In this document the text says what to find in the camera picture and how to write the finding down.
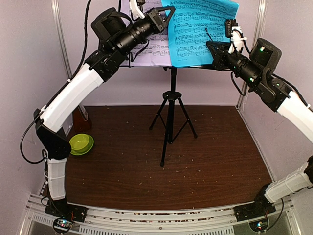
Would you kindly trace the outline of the lilac sheet music page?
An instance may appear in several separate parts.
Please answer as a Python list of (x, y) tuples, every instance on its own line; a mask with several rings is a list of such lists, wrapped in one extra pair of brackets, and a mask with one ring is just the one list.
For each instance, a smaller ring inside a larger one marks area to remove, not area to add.
[[(146, 12), (151, 8), (162, 7), (161, 0), (145, 0), (143, 11)], [(121, 0), (121, 12), (131, 17), (129, 0)], [(160, 34), (153, 34), (148, 38), (149, 44), (133, 62), (124, 61), (122, 65), (130, 67), (154, 67), (154, 66), (171, 66), (168, 43), (168, 29), (164, 29)], [(133, 58), (142, 50), (147, 43), (139, 44), (132, 51)]]

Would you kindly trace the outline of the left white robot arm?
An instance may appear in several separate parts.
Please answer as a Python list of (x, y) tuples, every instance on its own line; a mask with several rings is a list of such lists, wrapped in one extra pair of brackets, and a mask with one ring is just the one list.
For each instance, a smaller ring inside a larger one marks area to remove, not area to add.
[(48, 186), (51, 209), (66, 217), (70, 206), (66, 200), (65, 168), (71, 153), (70, 143), (62, 130), (64, 121), (75, 108), (102, 83), (108, 81), (139, 44), (148, 37), (163, 32), (175, 12), (174, 6), (157, 7), (131, 18), (114, 7), (102, 12), (91, 28), (99, 39), (98, 50), (82, 58), (73, 77), (63, 85), (53, 98), (34, 112), (36, 134), (47, 151)]

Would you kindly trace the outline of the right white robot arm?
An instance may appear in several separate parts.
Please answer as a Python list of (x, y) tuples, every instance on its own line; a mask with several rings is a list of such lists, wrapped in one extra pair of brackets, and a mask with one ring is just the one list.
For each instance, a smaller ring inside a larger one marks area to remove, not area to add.
[[(246, 82), (250, 92), (255, 92), (274, 112), (293, 123), (310, 141), (313, 139), (313, 111), (298, 90), (285, 79), (274, 74), (282, 52), (269, 41), (258, 38), (249, 57), (240, 52), (229, 52), (231, 43), (208, 41), (216, 70), (230, 69), (236, 77)], [(313, 186), (313, 159), (309, 159), (285, 178), (262, 187), (254, 202), (237, 206), (239, 215), (251, 213), (262, 216), (275, 211), (273, 203), (285, 196)]]

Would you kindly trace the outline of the black music stand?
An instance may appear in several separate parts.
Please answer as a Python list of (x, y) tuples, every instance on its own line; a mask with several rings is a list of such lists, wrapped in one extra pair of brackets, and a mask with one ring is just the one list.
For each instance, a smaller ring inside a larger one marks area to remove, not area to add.
[[(149, 44), (149, 40), (146, 42), (146, 46), (140, 50), (136, 55), (139, 55)], [(181, 131), (184, 129), (184, 127), (188, 124), (191, 128), (191, 131), (194, 135), (194, 138), (197, 138), (198, 135), (196, 134), (196, 131), (193, 127), (193, 124), (190, 120), (190, 117), (185, 109), (185, 106), (181, 100), (181, 93), (176, 91), (176, 78), (177, 78), (177, 68), (173, 66), (159, 66), (163, 67), (164, 70), (169, 69), (171, 73), (171, 86), (170, 90), (163, 93), (163, 102), (156, 113), (156, 116), (149, 127), (150, 130), (153, 129), (154, 124), (156, 123), (157, 119), (160, 119), (163, 123), (163, 126), (165, 128), (165, 134), (164, 134), (164, 144), (163, 144), (163, 151), (162, 151), (162, 157), (160, 166), (164, 167), (165, 164), (165, 155), (166, 155), (166, 148), (167, 144), (172, 144), (173, 141), (177, 138), (177, 136), (181, 133)], [(175, 101), (178, 101), (180, 104), (180, 107), (184, 113), (184, 116), (186, 118), (185, 123), (183, 126), (179, 129), (179, 131), (173, 135), (173, 128), (174, 128), (174, 113), (175, 113)]]

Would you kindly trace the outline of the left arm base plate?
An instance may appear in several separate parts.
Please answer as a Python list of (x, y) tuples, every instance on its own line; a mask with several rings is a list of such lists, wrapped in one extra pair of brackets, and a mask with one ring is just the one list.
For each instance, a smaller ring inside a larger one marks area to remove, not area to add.
[(54, 217), (65, 218), (68, 221), (84, 222), (87, 215), (87, 208), (83, 206), (77, 206), (67, 204), (65, 208), (55, 208), (54, 205), (50, 204), (46, 206), (45, 213)]

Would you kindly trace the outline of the brown wooden metronome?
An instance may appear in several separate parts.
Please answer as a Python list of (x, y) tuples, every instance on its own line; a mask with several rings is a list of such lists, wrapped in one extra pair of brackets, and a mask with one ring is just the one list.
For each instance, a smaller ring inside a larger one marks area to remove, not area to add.
[(82, 133), (92, 128), (92, 121), (87, 112), (83, 112), (80, 107), (77, 107), (73, 113), (73, 128), (76, 133)]

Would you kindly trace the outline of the blue sheet music page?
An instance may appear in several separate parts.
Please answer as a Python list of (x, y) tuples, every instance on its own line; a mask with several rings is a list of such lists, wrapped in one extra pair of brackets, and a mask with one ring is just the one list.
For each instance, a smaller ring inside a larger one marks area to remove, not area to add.
[(228, 42), (226, 19), (236, 18), (239, 4), (231, 0), (163, 0), (175, 12), (168, 25), (172, 66), (190, 67), (211, 64), (207, 41)]

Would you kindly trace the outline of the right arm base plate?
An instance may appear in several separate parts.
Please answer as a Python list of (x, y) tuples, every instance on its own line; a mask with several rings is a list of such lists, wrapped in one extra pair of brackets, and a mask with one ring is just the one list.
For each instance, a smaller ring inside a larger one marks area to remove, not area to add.
[(276, 212), (276, 208), (273, 205), (257, 206), (255, 203), (250, 203), (234, 207), (234, 213), (238, 222), (266, 216), (274, 212)]

